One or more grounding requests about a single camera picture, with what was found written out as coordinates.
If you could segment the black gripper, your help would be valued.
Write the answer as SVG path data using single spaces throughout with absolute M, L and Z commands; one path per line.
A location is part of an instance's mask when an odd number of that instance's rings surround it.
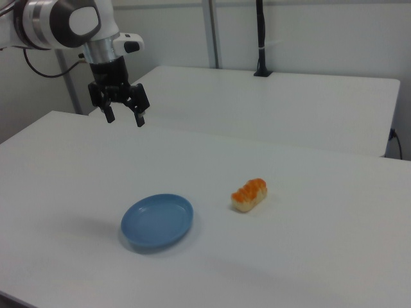
M 144 113 L 150 107 L 141 83 L 131 86 L 123 56 L 103 64 L 89 64 L 94 81 L 88 84 L 91 102 L 105 114 L 108 123 L 115 120 L 111 102 L 124 103 L 134 113 L 136 124 L 145 124 Z

